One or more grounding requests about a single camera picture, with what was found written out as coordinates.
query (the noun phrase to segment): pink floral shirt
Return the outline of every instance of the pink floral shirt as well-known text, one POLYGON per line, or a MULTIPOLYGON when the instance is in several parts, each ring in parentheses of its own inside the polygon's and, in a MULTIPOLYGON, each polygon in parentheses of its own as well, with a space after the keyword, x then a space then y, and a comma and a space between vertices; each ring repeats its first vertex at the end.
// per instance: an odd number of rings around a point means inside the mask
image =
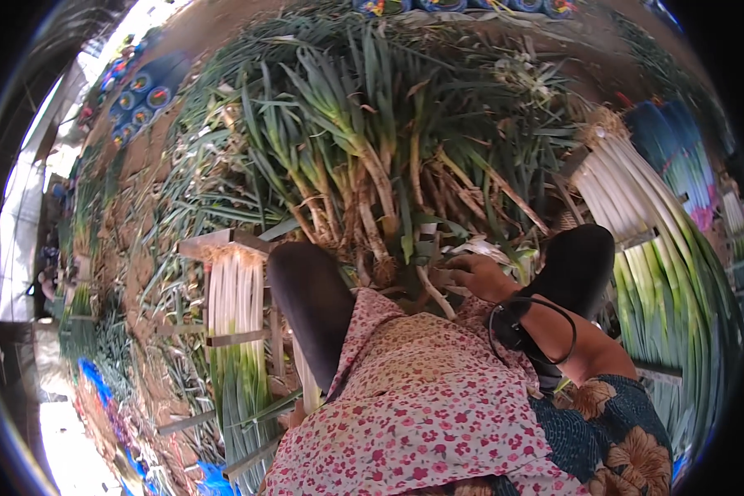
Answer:
POLYGON ((527 401, 538 388, 528 358, 496 343, 490 304, 469 298, 455 323, 405 315, 361 289, 330 396, 290 429, 267 494, 406 494, 484 475, 506 475, 522 494, 586 494, 546 456, 527 401))

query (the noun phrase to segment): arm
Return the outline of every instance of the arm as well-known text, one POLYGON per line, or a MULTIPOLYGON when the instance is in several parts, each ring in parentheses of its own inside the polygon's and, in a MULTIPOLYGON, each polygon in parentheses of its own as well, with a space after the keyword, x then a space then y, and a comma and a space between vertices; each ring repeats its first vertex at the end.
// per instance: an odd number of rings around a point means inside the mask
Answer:
MULTIPOLYGON (((493 259, 484 255, 463 255, 449 263, 452 278, 478 298, 491 303, 503 302, 523 286, 505 275, 493 259)), ((535 295, 534 298, 549 300, 535 295)), ((558 365, 575 384, 601 374, 615 374, 636 379, 634 363, 628 353, 612 338, 584 317, 565 310, 576 324, 576 348, 570 358, 558 365)), ((563 359, 570 351, 573 331, 560 313, 543 305, 532 305, 521 318, 529 336, 551 361, 563 359)))

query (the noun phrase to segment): woman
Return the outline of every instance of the woman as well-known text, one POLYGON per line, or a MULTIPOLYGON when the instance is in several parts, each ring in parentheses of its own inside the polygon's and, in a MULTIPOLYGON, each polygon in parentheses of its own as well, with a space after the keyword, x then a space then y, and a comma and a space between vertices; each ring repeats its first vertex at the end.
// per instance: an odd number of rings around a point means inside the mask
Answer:
POLYGON ((625 350, 589 322, 613 258, 611 234, 590 224, 556 235, 526 288, 459 256, 452 277, 474 296, 449 322, 354 296, 314 245, 277 247, 271 290, 327 399, 284 436, 267 494, 669 493, 666 431, 625 350), (561 308, 489 318, 513 296, 561 308), (561 374, 578 386, 566 410, 551 401, 561 374))

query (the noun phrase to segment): wrist strap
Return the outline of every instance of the wrist strap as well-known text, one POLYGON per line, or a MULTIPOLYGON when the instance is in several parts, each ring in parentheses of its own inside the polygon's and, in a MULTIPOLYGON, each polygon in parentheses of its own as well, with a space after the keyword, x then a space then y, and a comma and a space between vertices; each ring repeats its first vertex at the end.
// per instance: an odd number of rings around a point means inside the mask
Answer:
POLYGON ((512 296, 511 298, 505 300, 504 302, 500 302, 496 304, 493 310, 490 312, 490 317, 488 318, 488 338, 490 341, 490 347, 493 349, 494 354, 496 355, 496 358, 498 358, 501 362, 504 362, 504 360, 499 356, 499 354, 496 352, 496 348, 494 347, 493 342, 493 334, 494 334, 494 326, 496 324, 502 324, 504 326, 509 327, 509 332, 503 332, 506 336, 508 336, 507 343, 503 343, 505 346, 508 346, 511 349, 523 349, 521 346, 522 343, 529 341, 534 343, 534 340, 531 336, 529 336, 528 332, 524 328, 524 326, 520 322, 520 318, 525 315, 526 312, 529 311, 529 308, 531 308, 532 303, 537 303, 538 305, 546 306, 555 312, 558 312, 560 315, 565 317, 565 320, 570 323, 570 328, 573 331, 573 340, 570 343, 570 351, 567 355, 565 355, 565 358, 562 360, 552 362, 548 360, 545 355, 541 356, 535 356, 535 354, 530 354, 526 349, 524 349, 524 352, 528 354, 529 358, 541 363, 544 363, 546 365, 562 365, 563 363, 567 362, 570 356, 573 354, 573 352, 576 349, 576 338, 577 338, 577 331, 576 331, 576 323, 573 322, 573 319, 568 315, 567 312, 565 312, 565 309, 562 307, 555 305, 554 303, 549 303, 544 300, 538 300, 537 298, 532 298, 531 296, 512 296), (528 305, 524 307, 520 305, 520 308, 518 309, 518 312, 513 311, 513 303, 528 303, 528 305))

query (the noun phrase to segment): black leggings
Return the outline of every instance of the black leggings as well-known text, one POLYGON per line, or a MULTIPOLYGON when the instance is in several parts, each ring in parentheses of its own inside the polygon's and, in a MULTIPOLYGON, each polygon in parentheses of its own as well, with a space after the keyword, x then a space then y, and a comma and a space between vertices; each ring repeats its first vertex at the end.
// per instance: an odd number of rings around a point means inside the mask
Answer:
MULTIPOLYGON (((599 225, 559 233, 548 243, 543 271, 521 295, 538 293, 590 319, 612 274, 614 253, 612 234, 599 225)), ((317 384, 327 392, 355 306, 337 262, 315 244, 284 243, 270 253, 267 279, 317 384)), ((556 367, 532 362, 541 391, 553 390, 562 374, 556 367)))

